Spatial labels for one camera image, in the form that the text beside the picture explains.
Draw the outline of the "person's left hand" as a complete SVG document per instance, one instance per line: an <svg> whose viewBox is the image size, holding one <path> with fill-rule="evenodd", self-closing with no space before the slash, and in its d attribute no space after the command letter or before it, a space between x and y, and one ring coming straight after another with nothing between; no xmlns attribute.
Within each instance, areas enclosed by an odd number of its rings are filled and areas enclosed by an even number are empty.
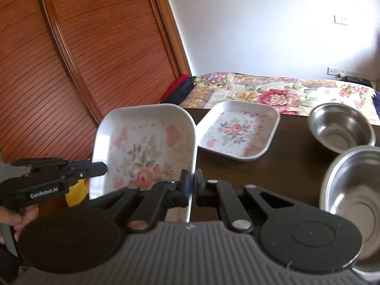
<svg viewBox="0 0 380 285"><path fill-rule="evenodd" d="M19 235L23 228L27 224L35 220L38 216L38 213L39 207L37 204L27 207L24 215L20 215L15 211L11 211L5 207L1 207L0 222L1 224L6 224L10 227L14 227L14 238L16 241L18 241Z"/></svg>

